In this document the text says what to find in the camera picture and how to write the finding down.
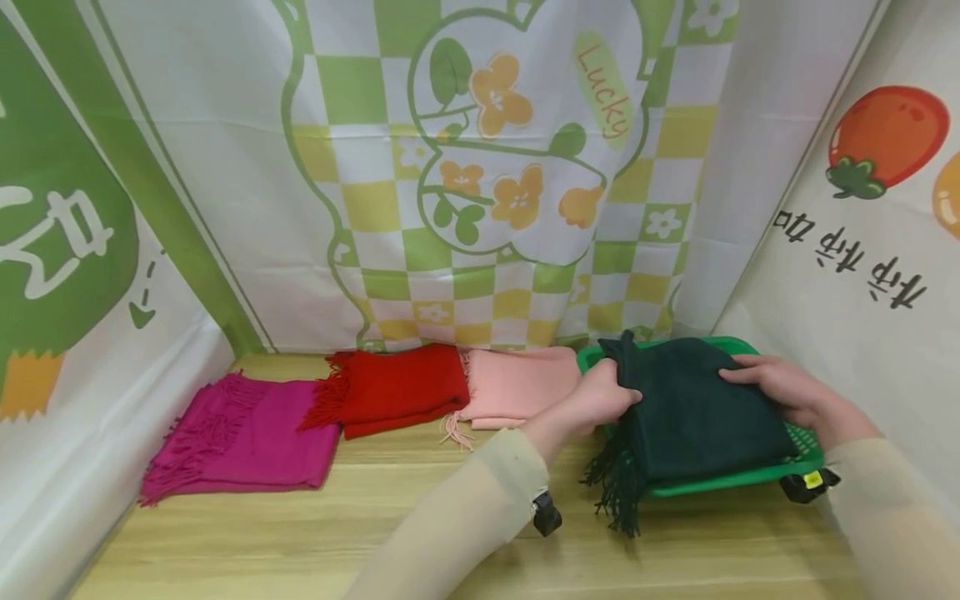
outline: backdrop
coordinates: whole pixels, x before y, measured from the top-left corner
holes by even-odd
[[[709,329],[882,4],[0,0],[0,596],[231,349]]]
[[[855,400],[960,524],[958,25],[891,4],[717,331]]]
[[[22,5],[59,71],[92,35],[244,349],[670,330],[735,0]]]

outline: red scarf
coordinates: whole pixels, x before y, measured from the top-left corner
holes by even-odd
[[[332,373],[317,387],[301,431],[340,422],[350,440],[436,420],[469,402],[454,346],[430,344],[399,354],[337,352],[326,361]]]

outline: wooden table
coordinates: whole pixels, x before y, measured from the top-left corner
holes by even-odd
[[[251,356],[237,367],[262,379],[325,374],[323,361],[308,356]],[[441,437],[429,423],[341,442],[315,492],[182,496],[131,510],[73,598],[339,599],[417,499],[464,460],[452,444],[438,445]],[[545,540],[528,527],[451,597],[863,597],[843,542],[815,509],[790,504],[776,485],[651,500],[640,539],[614,534],[594,514],[598,492],[577,483],[599,445],[572,445],[552,469],[563,528]]]

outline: sleeve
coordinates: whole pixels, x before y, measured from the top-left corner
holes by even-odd
[[[828,492],[870,598],[960,598],[960,541],[886,440],[834,448],[841,482]]]
[[[533,518],[546,464],[504,429],[420,500],[364,565],[345,600],[441,600]]]

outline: human hand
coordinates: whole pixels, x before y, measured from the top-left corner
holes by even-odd
[[[640,392],[616,384],[616,362],[605,358],[566,398],[528,419],[520,430],[549,466],[571,439],[614,422],[641,398]]]
[[[578,424],[578,430],[589,431],[616,421],[642,398],[637,390],[621,388],[616,383],[616,361],[604,358],[584,374],[563,405]]]
[[[725,381],[758,386],[780,405],[786,420],[812,429],[824,450],[880,437],[863,411],[793,363],[756,354],[738,354],[733,360],[743,369],[721,369]]]

